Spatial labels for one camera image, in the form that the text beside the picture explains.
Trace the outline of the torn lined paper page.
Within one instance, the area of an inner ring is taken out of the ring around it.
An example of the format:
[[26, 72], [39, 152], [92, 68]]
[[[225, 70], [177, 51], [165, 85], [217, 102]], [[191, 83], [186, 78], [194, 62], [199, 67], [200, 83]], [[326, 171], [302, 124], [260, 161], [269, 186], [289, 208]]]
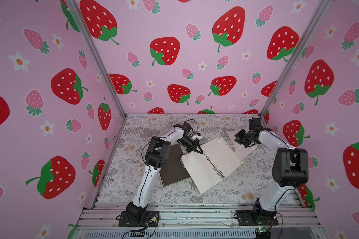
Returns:
[[234, 141], [235, 135], [239, 131], [240, 130], [238, 129], [238, 130], [234, 130], [234, 131], [227, 131], [226, 133], [233, 143], [233, 147], [234, 147], [234, 151], [235, 151], [235, 155], [236, 155], [237, 159], [243, 161], [250, 153], [254, 152], [257, 149], [257, 145], [245, 148], [243, 144], [238, 144], [237, 142], [235, 142]]

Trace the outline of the white spiral notebook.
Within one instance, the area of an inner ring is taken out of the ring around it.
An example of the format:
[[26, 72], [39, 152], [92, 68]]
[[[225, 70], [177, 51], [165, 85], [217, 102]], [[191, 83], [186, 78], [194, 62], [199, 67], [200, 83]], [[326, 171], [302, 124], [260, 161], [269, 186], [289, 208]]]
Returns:
[[181, 157], [182, 163], [203, 194], [222, 182], [243, 162], [228, 147], [223, 138], [215, 138], [200, 146], [203, 153], [189, 152]]

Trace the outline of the dark brown spiral notebook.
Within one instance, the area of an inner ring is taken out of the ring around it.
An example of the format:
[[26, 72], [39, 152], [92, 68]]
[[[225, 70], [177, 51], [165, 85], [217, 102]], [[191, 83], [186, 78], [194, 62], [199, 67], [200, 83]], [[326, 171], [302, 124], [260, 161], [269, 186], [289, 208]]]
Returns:
[[181, 163], [182, 155], [183, 152], [180, 144], [175, 144], [170, 147], [170, 154], [167, 162], [160, 171], [163, 187], [190, 178], [189, 173]]

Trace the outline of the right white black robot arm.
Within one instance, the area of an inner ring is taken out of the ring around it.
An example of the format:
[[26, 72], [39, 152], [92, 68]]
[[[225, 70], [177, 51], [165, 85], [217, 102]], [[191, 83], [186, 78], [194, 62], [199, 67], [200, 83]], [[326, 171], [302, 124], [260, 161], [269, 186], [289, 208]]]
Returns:
[[273, 181], [251, 211], [253, 218], [275, 216], [283, 197], [308, 182], [308, 152], [287, 144], [270, 128], [263, 127], [259, 118], [250, 119], [249, 131], [242, 129], [234, 141], [246, 148], [263, 144], [275, 155]]

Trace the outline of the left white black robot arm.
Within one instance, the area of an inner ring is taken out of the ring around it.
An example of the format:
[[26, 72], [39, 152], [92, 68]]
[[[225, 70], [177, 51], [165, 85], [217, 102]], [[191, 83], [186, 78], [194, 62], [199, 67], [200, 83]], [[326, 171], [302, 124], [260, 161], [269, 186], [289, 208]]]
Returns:
[[175, 142], [184, 146], [186, 152], [203, 154], [199, 139], [195, 135], [195, 130], [192, 129], [187, 121], [183, 124], [174, 125], [163, 136], [152, 137], [150, 143], [147, 144], [146, 154], [142, 156], [145, 162], [143, 179], [132, 202], [126, 207], [126, 213], [133, 220], [140, 221], [145, 217], [153, 182], [166, 164], [170, 155], [170, 147]]

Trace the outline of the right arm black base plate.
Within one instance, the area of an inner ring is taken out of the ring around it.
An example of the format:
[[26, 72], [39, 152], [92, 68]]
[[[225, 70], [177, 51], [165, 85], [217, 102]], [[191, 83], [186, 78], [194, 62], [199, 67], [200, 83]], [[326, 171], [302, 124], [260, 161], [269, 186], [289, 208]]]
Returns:
[[233, 216], [240, 226], [278, 226], [275, 212], [254, 212], [252, 210], [237, 210]]

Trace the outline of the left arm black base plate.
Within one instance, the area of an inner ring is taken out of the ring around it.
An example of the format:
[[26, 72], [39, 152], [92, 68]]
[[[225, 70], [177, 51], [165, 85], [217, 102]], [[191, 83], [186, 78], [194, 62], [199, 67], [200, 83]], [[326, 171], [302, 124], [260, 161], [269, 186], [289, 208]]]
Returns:
[[159, 211], [145, 211], [137, 217], [131, 216], [128, 212], [124, 211], [121, 215], [116, 217], [119, 222], [119, 227], [156, 227], [160, 219]]

